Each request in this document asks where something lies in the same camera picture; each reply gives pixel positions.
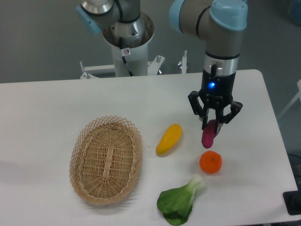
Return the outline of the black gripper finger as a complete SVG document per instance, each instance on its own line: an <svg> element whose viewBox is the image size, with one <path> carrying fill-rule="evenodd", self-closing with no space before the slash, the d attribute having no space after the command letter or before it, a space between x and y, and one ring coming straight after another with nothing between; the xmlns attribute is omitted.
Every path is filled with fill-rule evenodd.
<svg viewBox="0 0 301 226"><path fill-rule="evenodd" d="M200 105L198 98L202 100L203 107ZM188 99L194 114L198 115L199 118L202 120L202 130L204 130L207 127L207 122L208 122L208 112L209 112L209 104L210 104L209 96L207 95L202 96L199 95L198 91L192 91L188 95Z"/></svg>
<svg viewBox="0 0 301 226"><path fill-rule="evenodd" d="M228 124L242 109L243 104L241 102L236 102L232 100L230 103L230 113L224 115L224 108L220 103L217 104L215 110L215 135L218 135L223 124Z"/></svg>

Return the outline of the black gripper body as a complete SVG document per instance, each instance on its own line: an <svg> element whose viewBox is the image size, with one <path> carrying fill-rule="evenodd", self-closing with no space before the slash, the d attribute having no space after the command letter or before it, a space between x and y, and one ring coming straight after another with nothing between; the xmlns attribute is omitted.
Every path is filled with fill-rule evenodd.
<svg viewBox="0 0 301 226"><path fill-rule="evenodd" d="M213 64L209 72L203 70L201 90L198 95L206 109L223 109L232 100L232 90L236 73L218 75L218 64Z"/></svg>

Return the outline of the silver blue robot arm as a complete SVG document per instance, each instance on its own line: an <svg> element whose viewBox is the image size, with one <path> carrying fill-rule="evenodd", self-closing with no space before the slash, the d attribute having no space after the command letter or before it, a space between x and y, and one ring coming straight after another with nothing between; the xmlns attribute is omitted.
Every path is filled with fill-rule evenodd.
<svg viewBox="0 0 301 226"><path fill-rule="evenodd" d="M151 22L138 0L84 0L76 12L93 33L101 32L117 48L116 70L137 76L130 53L153 36ZM171 26L206 42L200 91L189 94L204 133L217 135L241 110L232 89L240 55L248 6L244 0L176 0L169 11Z"/></svg>

